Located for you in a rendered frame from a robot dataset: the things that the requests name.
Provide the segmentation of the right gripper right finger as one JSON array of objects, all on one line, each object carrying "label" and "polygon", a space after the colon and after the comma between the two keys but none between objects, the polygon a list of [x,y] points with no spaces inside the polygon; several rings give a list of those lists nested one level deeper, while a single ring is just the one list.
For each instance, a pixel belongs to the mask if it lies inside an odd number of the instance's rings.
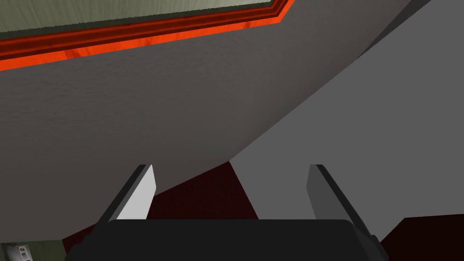
[{"label": "right gripper right finger", "polygon": [[365,223],[324,165],[312,164],[309,167],[306,190],[316,219],[347,220],[367,237],[371,236]]}]

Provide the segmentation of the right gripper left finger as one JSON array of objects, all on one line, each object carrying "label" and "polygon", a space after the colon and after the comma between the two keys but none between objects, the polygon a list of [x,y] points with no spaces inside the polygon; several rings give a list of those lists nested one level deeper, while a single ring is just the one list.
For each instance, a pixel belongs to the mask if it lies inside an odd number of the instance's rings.
[{"label": "right gripper left finger", "polygon": [[156,192],[153,166],[139,165],[104,211],[98,223],[113,220],[146,219]]}]

